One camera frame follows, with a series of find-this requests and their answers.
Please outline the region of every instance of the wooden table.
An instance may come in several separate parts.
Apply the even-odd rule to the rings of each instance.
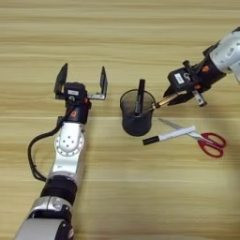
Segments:
[[[74,206],[75,239],[240,239],[240,88],[233,75],[204,94],[154,113],[144,137],[172,130],[158,117],[228,141],[212,159],[189,137],[143,147],[121,127],[119,98],[146,79],[161,99],[167,75],[239,24],[236,0],[1,0],[0,3],[0,239],[12,239],[43,183],[29,170],[26,148],[55,126],[64,102],[53,95],[56,75],[69,63],[68,80],[98,90],[100,69],[109,79],[105,102],[93,102],[87,124],[85,176]],[[35,147],[48,173],[53,138]]]

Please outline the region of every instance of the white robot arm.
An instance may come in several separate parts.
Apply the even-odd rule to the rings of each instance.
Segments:
[[[185,61],[184,67],[170,72],[168,79],[171,85],[164,97],[174,93],[185,94],[179,94],[168,105],[184,103],[195,97],[200,106],[205,106],[201,93],[209,90],[212,84],[228,73],[233,73],[240,82],[240,27],[207,48],[203,55],[201,63],[191,66],[189,61]]]
[[[57,127],[51,133],[37,136],[29,144],[28,156],[32,173],[36,179],[46,181],[46,184],[18,230],[15,240],[67,240],[74,235],[71,208],[83,175],[84,125],[91,108],[90,99],[104,100],[108,82],[103,68],[101,93],[88,95],[83,84],[66,83],[67,71],[68,65],[64,65],[54,88],[56,98],[66,101],[66,115],[58,118]],[[31,147],[37,140],[57,131],[54,142],[55,161],[45,178],[33,163]]]

